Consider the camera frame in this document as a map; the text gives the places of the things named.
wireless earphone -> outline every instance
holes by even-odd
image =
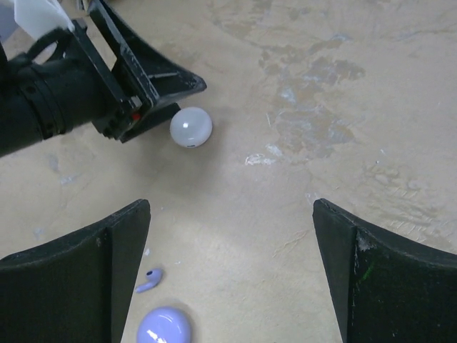
[[[155,269],[150,270],[149,272],[146,273],[146,278],[148,279],[149,282],[138,286],[135,289],[135,292],[142,293],[142,292],[148,291],[150,289],[153,289],[162,280],[163,275],[164,275],[164,271],[160,268],[155,268]]]

white round object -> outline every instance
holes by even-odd
[[[198,107],[187,107],[175,114],[170,124],[173,140],[186,148],[201,146],[211,135],[211,117]]]

robotic arm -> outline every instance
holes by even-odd
[[[73,32],[55,29],[9,61],[0,45],[0,157],[88,122],[124,143],[172,118],[177,101],[206,89],[200,76],[151,48],[104,0],[91,1],[88,12],[117,58],[112,70],[80,19]],[[54,43],[52,56],[35,63]]]

white sphere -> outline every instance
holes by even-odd
[[[212,131],[211,117],[198,107],[182,109],[174,115],[170,124],[171,138],[185,148],[201,146]]]

beige surface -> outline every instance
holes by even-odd
[[[89,125],[0,159],[1,256],[147,198],[139,282],[156,266],[166,278],[133,296],[124,342],[180,304],[195,342],[300,343],[340,342],[313,200],[457,252],[454,0],[114,3],[205,78],[182,105],[206,109],[214,134],[189,150],[167,125],[126,145]]]

